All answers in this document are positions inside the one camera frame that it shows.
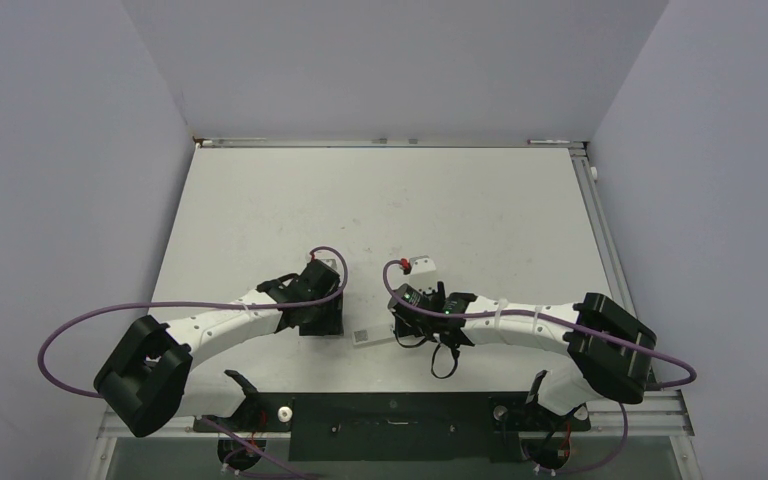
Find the white remote control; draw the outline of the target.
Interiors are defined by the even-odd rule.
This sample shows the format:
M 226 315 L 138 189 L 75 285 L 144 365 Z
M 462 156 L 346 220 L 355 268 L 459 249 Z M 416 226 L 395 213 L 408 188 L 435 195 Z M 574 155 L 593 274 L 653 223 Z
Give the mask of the white remote control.
M 395 340 L 394 326 L 392 323 L 365 326 L 353 330 L 351 339 L 354 348 L 363 348 L 391 342 Z

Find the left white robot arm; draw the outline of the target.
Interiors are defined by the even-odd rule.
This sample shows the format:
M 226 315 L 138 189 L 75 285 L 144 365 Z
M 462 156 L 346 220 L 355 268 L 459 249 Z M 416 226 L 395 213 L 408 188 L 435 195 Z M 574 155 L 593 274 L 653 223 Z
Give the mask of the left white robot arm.
M 264 281 L 226 307 L 166 322 L 144 315 L 93 386 L 136 437 L 186 416 L 220 417 L 234 430 L 247 429 L 258 415 L 252 388 L 234 372 L 197 368 L 248 340 L 339 319 L 345 284 L 335 268 L 312 259 L 301 273 Z

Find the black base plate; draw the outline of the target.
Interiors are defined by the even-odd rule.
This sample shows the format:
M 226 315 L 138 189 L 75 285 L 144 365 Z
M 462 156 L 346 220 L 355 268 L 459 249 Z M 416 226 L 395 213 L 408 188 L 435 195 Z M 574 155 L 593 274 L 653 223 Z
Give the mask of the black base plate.
M 213 423 L 241 437 L 285 440 L 295 462 L 516 462 L 522 446 L 543 444 L 549 432 L 591 428 L 583 410 L 557 416 L 525 392 L 260 393 L 193 428 L 208 433 Z

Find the aluminium frame rail back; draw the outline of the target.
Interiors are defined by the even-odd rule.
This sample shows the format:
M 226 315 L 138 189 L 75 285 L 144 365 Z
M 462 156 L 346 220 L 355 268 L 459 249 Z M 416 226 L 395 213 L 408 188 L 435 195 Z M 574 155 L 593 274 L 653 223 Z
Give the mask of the aluminium frame rail back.
M 269 138 L 194 138 L 201 148 L 565 148 L 584 150 L 586 141 L 567 140 L 475 140 L 372 138 L 339 139 L 269 139 Z

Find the aluminium frame rail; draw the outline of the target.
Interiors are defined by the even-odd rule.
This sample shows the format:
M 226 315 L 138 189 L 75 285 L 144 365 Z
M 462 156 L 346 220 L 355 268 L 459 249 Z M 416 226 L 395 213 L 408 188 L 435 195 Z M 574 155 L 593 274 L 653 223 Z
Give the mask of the aluminium frame rail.
M 634 313 L 635 306 L 597 191 L 597 180 L 586 146 L 576 145 L 569 149 L 569 153 L 610 294 L 619 305 Z M 625 409 L 631 435 L 690 437 L 694 434 L 684 397 L 679 390 L 650 392 L 642 403 L 627 405 Z
M 372 138 L 339 139 L 269 139 L 269 138 L 194 138 L 201 148 L 565 148 L 584 150 L 586 141 L 567 140 L 475 140 Z

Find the aluminium frame rail right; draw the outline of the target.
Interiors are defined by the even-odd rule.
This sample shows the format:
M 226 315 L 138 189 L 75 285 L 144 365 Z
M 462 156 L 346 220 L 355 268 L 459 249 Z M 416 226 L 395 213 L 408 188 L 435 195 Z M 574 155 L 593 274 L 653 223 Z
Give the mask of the aluminium frame rail right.
M 635 306 L 597 191 L 597 180 L 586 146 L 576 145 L 569 149 L 569 153 L 610 294 L 619 305 L 634 313 Z M 631 435 L 690 437 L 694 434 L 684 397 L 679 390 L 650 392 L 642 403 L 627 405 L 625 409 Z

